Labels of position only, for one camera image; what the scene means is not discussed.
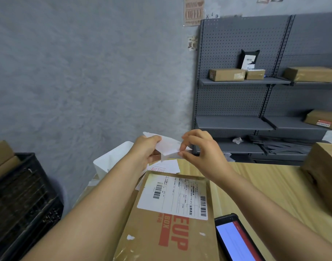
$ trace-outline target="black plastic crate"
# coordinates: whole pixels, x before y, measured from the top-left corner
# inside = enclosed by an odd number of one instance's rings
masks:
[[[57,197],[42,217],[33,225],[23,240],[2,260],[19,261],[28,251],[61,220],[63,204]]]
[[[57,197],[34,153],[16,153],[21,164],[0,178],[0,260],[23,240]]]

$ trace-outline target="gray wall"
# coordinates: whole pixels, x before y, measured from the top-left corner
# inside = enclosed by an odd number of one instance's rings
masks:
[[[221,16],[332,11],[332,0],[205,0]],[[191,127],[196,52],[183,0],[0,0],[0,139],[35,152],[73,204],[92,161],[142,131]]]

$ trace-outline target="gray shelving unit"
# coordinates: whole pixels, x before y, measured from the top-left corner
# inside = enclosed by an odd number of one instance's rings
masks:
[[[260,49],[256,68],[266,70],[264,80],[208,79],[209,69],[237,67],[241,49]],[[303,118],[313,109],[332,111],[332,83],[288,81],[281,78],[288,66],[332,66],[332,13],[203,20],[192,127],[209,131],[223,152],[259,161],[302,161],[305,155],[266,155],[259,145],[229,139],[322,139],[327,129]]]

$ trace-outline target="black phone case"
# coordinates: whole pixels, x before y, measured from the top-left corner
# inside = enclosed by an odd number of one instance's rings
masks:
[[[221,216],[221,217],[217,217],[214,219],[214,224],[216,226],[216,234],[217,234],[217,240],[219,241],[219,244],[221,245],[222,247],[222,250],[224,252],[224,255],[226,257],[226,259],[228,261],[233,261],[233,259],[231,258],[229,252],[228,252],[228,249],[226,248],[224,242],[223,242],[223,239],[221,238],[219,232],[218,232],[218,229],[217,229],[217,226],[218,225],[221,225],[221,224],[225,224],[225,223],[230,223],[230,222],[233,222],[233,221],[237,221],[243,232],[246,234],[248,240],[251,242],[251,244],[253,245],[254,249],[256,250],[256,252],[258,253],[260,259],[262,261],[265,261],[264,257],[262,256],[262,254],[260,253],[259,249],[257,248],[257,246],[255,245],[255,243],[253,242],[252,238],[250,237],[250,235],[247,233],[246,229],[243,227],[241,221],[239,220],[238,216],[234,213],[232,214],[228,214],[228,215],[225,215],[225,216]]]

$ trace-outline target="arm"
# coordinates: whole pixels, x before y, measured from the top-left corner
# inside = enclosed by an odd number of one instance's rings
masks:
[[[102,260],[107,242],[124,210],[140,173],[151,157],[160,136],[137,138],[122,158],[69,214],[55,225],[22,259]]]
[[[332,260],[332,244],[237,174],[208,132],[192,130],[183,139],[179,155],[233,199],[276,260]],[[189,144],[200,147],[199,157],[183,151]]]

